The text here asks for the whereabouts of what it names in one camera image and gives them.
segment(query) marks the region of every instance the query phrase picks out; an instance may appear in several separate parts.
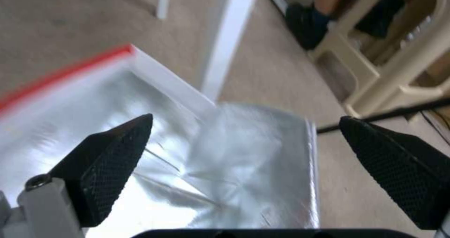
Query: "beige plastic chair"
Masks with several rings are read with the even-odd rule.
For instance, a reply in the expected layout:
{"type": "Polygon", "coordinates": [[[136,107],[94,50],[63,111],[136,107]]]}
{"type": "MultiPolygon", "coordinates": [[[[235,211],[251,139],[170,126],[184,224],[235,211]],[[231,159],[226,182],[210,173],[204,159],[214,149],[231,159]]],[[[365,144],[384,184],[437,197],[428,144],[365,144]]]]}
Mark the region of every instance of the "beige plastic chair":
{"type": "Polygon", "coordinates": [[[348,38],[353,27],[377,2],[357,1],[310,53],[317,60],[331,52],[353,75],[355,90],[343,106],[348,114],[357,117],[439,98],[450,89],[450,79],[435,88],[409,86],[450,47],[450,1],[436,0],[432,22],[426,30],[380,67],[353,47],[348,38]]]}

